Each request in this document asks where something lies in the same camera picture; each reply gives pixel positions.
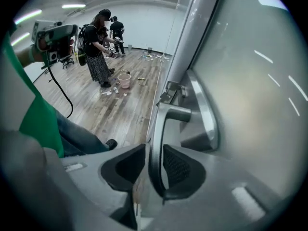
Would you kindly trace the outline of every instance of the metal handle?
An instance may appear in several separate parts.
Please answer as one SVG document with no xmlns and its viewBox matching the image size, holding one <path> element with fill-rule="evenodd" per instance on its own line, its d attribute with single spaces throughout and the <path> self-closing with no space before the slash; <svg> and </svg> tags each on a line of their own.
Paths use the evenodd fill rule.
<svg viewBox="0 0 308 231">
<path fill-rule="evenodd" d="M 160 196 L 163 196 L 166 190 L 161 178 L 161 159 L 162 159 L 162 142 L 167 119 L 188 122 L 191 118 L 190 109 L 174 106 L 166 103 L 158 105 L 158 112 L 153 134 L 153 145 L 149 158 L 149 176 L 151 182 Z"/>
</svg>

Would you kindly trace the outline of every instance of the black cable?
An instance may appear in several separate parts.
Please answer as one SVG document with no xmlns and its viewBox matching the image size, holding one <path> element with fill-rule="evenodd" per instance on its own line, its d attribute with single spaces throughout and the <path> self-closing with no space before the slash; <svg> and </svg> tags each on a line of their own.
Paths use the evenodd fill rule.
<svg viewBox="0 0 308 231">
<path fill-rule="evenodd" d="M 58 81 L 55 79 L 55 77 L 53 76 L 53 73 L 50 69 L 50 67 L 48 67 L 48 70 L 49 70 L 49 73 L 53 79 L 53 81 L 57 84 L 57 86 L 60 88 L 61 92 L 63 93 L 64 97 L 66 97 L 66 99 L 68 100 L 68 102 L 71 104 L 71 107 L 72 107 L 72 110 L 71 110 L 71 113 L 68 115 L 67 118 L 69 118 L 71 116 L 71 114 L 73 113 L 73 109 L 74 109 L 74 106 L 73 106 L 73 103 L 71 102 L 71 100 L 68 98 L 68 96 L 66 95 L 66 93 L 63 91 L 62 87 L 60 86 L 60 84 L 58 83 Z"/>
</svg>

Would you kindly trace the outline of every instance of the white wall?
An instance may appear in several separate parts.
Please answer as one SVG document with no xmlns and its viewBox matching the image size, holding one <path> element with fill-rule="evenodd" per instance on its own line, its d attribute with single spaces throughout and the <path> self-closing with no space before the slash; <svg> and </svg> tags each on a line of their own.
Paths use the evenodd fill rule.
<svg viewBox="0 0 308 231">
<path fill-rule="evenodd" d="M 131 44 L 132 47 L 142 49 L 152 47 L 154 51 L 160 52 L 164 52 L 167 46 L 166 53 L 174 53 L 182 28 L 184 12 L 178 11 L 182 15 L 175 17 L 175 9 L 146 3 L 110 6 L 108 9 L 112 16 L 117 16 L 118 20 L 124 24 L 124 46 Z M 89 24 L 98 11 L 99 9 L 92 10 L 78 17 L 69 18 L 65 23 L 74 23 L 79 26 Z M 172 34 L 168 43 L 171 28 Z"/>
</svg>

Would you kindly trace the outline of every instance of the black shoe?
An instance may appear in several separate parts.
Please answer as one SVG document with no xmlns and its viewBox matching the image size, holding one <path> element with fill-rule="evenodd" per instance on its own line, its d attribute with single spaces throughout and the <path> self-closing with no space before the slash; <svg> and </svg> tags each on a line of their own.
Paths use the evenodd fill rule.
<svg viewBox="0 0 308 231">
<path fill-rule="evenodd" d="M 113 139 L 108 140 L 106 142 L 106 144 L 109 145 L 109 150 L 110 151 L 117 147 L 117 142 L 115 140 L 113 140 Z"/>
<path fill-rule="evenodd" d="M 103 84 L 101 84 L 101 87 L 108 88 L 108 87 L 111 87 L 111 85 L 109 82 L 104 82 Z"/>
</svg>

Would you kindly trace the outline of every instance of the bucket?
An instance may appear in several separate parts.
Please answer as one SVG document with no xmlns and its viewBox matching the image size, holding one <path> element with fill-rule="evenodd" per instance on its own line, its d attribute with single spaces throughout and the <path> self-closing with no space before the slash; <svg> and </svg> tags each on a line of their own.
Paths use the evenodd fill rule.
<svg viewBox="0 0 308 231">
<path fill-rule="evenodd" d="M 121 87 L 123 89 L 129 88 L 130 84 L 130 75 L 129 74 L 120 74 L 117 79 L 120 81 Z"/>
</svg>

